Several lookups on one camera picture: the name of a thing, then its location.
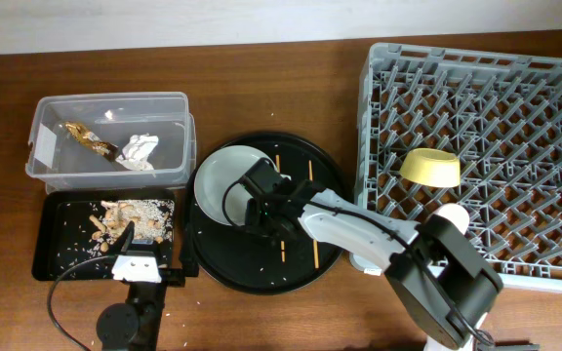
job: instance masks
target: dish rack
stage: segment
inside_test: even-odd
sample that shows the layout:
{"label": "dish rack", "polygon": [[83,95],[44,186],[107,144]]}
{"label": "dish rack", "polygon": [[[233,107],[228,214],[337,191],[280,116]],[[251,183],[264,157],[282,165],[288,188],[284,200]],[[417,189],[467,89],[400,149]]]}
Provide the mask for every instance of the dish rack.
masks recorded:
{"label": "dish rack", "polygon": [[[357,128],[356,204],[422,221],[457,202],[507,287],[562,293],[562,58],[375,44]],[[457,154],[461,185],[402,179],[418,147]]]}

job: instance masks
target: wooden table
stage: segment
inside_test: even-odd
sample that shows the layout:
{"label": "wooden table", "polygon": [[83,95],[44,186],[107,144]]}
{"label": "wooden table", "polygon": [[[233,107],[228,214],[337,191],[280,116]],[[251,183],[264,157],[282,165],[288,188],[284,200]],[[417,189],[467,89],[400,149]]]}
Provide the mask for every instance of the wooden table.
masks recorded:
{"label": "wooden table", "polygon": [[[45,190],[23,168],[40,98],[185,92],[199,161],[246,132],[285,131],[323,147],[352,184],[359,73],[379,41],[562,57],[562,31],[0,56],[0,350],[73,349],[47,316],[50,284],[30,274]],[[99,349],[97,317],[126,292],[109,281],[65,283],[56,314]],[[166,313],[160,349],[353,350],[425,340],[386,279],[358,273],[347,257],[315,284],[278,296],[235,292],[202,272],[169,290]],[[496,340],[562,349],[562,295],[505,290],[484,327]]]}

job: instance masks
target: white plate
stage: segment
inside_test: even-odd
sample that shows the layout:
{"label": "white plate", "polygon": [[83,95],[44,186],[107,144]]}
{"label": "white plate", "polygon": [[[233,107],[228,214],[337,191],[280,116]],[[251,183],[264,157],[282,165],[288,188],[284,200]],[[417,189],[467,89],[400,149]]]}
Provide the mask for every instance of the white plate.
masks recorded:
{"label": "white plate", "polygon": [[[260,158],[270,160],[254,147],[235,145],[224,147],[205,159],[194,179],[194,197],[203,213],[220,224],[229,225],[222,214],[222,195],[232,182],[243,176]],[[240,185],[229,191],[226,212],[236,224],[244,224],[246,204],[251,198]]]}

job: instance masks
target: black plate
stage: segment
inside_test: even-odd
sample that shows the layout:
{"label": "black plate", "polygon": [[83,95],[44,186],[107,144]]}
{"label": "black plate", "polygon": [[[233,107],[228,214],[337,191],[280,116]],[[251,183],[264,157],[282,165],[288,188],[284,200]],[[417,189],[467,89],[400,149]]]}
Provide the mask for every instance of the black plate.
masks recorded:
{"label": "black plate", "polygon": [[[279,155],[281,174],[294,180],[308,178],[308,161],[311,160],[314,180],[349,198],[335,162],[321,148],[303,138],[283,133],[255,133],[222,147],[229,145],[255,147],[273,161],[275,155]],[[195,176],[196,173],[188,184],[185,201],[189,206],[183,213],[183,225],[201,266],[226,286],[245,293],[289,292],[316,280],[340,256],[340,248],[318,243],[320,267],[315,269],[313,241],[302,233],[296,240],[285,241],[286,261],[282,262],[278,241],[255,238],[208,218],[194,198]]]}
{"label": "black plate", "polygon": [[[164,200],[176,203],[175,194],[166,189],[59,191],[49,194],[43,204],[31,268],[34,279],[53,281],[68,269],[75,259],[80,263],[91,257],[86,251],[97,244],[95,241],[89,242],[97,228],[88,217],[99,217],[105,213],[100,205],[101,200]],[[175,222],[175,212],[168,220],[170,223]],[[166,240],[159,245],[159,249],[162,255],[159,264],[170,264],[173,258],[173,242]],[[80,268],[75,273],[74,280],[111,279],[110,271],[110,264],[90,265]]]}

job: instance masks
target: gold wrapper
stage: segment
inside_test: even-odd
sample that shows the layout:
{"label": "gold wrapper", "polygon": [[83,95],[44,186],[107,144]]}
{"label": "gold wrapper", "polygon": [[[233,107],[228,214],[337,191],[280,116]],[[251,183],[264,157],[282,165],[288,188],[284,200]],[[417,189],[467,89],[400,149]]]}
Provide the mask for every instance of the gold wrapper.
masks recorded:
{"label": "gold wrapper", "polygon": [[89,131],[86,126],[78,122],[65,122],[64,125],[73,137],[82,145],[97,152],[99,155],[105,157],[107,161],[114,161],[116,159],[116,152],[118,147],[109,142],[101,141],[93,132]]}

